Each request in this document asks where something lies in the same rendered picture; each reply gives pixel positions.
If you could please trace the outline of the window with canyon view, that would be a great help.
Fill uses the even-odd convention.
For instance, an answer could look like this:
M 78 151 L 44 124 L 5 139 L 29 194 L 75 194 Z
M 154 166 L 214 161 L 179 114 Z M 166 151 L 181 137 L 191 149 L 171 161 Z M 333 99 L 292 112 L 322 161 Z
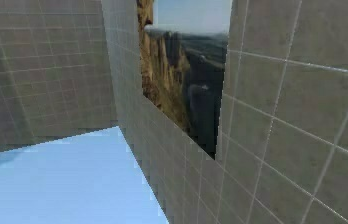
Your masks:
M 136 0 L 143 95 L 212 158 L 232 1 Z

